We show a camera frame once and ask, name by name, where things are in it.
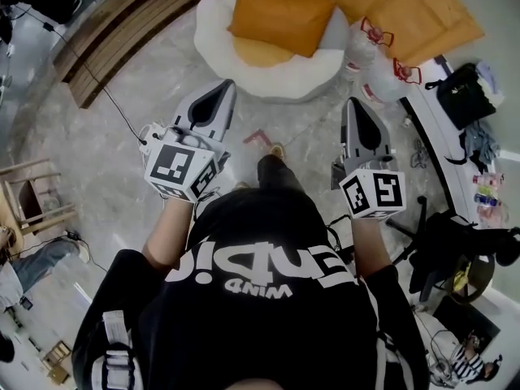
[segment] person in striped shirt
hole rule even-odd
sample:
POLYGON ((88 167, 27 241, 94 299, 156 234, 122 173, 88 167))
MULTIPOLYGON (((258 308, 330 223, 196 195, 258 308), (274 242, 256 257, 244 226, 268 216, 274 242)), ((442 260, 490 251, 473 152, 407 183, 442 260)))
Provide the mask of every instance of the person in striped shirt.
POLYGON ((476 381, 490 381, 498 372, 497 362, 486 362, 475 351, 475 338, 472 336, 466 345, 459 345, 453 355, 452 369, 459 382, 472 384, 476 381))

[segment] strap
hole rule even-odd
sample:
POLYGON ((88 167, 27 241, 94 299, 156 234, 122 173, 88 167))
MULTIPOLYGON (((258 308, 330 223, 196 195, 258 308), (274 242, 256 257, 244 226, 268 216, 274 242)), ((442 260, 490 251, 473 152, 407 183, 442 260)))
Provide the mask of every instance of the strap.
POLYGON ((139 362, 132 351, 122 310, 103 314, 109 348, 92 365, 93 390, 142 390, 139 362))
POLYGON ((387 362, 399 362, 403 372, 403 380, 405 381, 406 389, 414 390, 414 377, 412 375, 410 365, 401 355, 399 350, 394 349, 395 345, 393 343, 392 337, 381 331, 379 328, 379 307, 377 305, 375 296, 372 294, 371 290, 365 283, 365 280, 361 276, 358 278, 358 282, 365 286, 370 303, 372 304, 372 309, 374 310, 376 320, 375 333, 377 336, 377 341, 375 342, 375 348, 377 353, 377 370, 375 376, 375 390, 384 390, 384 378, 387 371, 387 362))
POLYGON ((110 345, 120 343, 129 346, 127 328, 124 325, 124 314, 122 310, 113 310, 103 314, 106 338, 110 345))
POLYGON ((441 85, 443 83, 442 80, 438 80, 438 81, 435 81, 435 82, 427 82, 425 85, 424 85, 424 88, 427 89, 428 91, 430 89, 434 89, 436 87, 438 87, 439 85, 441 85))

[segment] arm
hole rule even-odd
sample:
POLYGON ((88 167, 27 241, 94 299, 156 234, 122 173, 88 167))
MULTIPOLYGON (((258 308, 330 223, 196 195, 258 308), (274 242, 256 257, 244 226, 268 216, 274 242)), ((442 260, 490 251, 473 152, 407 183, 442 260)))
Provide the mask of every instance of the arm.
POLYGON ((192 212, 191 202, 173 198, 167 200, 143 249, 143 254, 152 267, 167 274, 180 260, 186 247, 192 212))
POLYGON ((466 342, 464 356, 466 357, 466 360, 470 361, 475 355, 477 355, 475 352, 475 337, 471 336, 470 339, 466 342))
POLYGON ((193 204, 170 199, 143 253, 122 250, 116 256, 85 315, 72 351, 79 388, 90 389, 93 362, 107 349, 103 313, 124 312, 127 330, 137 324, 143 309, 158 295, 167 272, 184 252, 193 204))
POLYGON ((353 219, 352 235, 356 272, 363 278, 391 266, 377 219, 353 219))
MULTIPOLYGON (((430 379, 423 340, 414 314, 397 281, 397 270, 384 246, 379 221, 354 219, 352 233, 356 272, 366 280, 377 301, 381 331, 392 337, 396 348, 408 362, 412 370, 414 388, 428 389, 430 379)), ((388 369, 389 376, 392 371, 392 368, 388 369)))

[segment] white round pouf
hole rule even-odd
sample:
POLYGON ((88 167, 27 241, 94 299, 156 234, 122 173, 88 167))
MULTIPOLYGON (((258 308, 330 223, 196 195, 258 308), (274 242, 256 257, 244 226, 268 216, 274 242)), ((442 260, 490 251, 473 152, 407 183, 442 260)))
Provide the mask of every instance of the white round pouf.
POLYGON ((234 80, 250 94, 271 102, 303 102, 321 93, 343 66, 349 24, 336 8, 312 58, 295 54, 274 67, 247 65, 235 52, 232 22, 236 0, 201 0, 194 43, 221 78, 234 80))

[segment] wall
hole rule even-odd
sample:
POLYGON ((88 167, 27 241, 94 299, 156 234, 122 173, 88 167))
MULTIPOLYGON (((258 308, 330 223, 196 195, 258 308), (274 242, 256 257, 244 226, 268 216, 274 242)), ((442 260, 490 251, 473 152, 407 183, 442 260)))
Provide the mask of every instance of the wall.
POLYGON ((500 333, 483 353, 485 362, 502 354, 500 371, 493 381, 471 384, 470 390, 505 390, 520 370, 520 305, 500 292, 489 288, 474 307, 500 328, 500 333))
POLYGON ((454 67, 475 59, 492 66, 505 101, 488 121, 501 147, 520 153, 520 0, 462 1, 486 36, 444 55, 454 67))

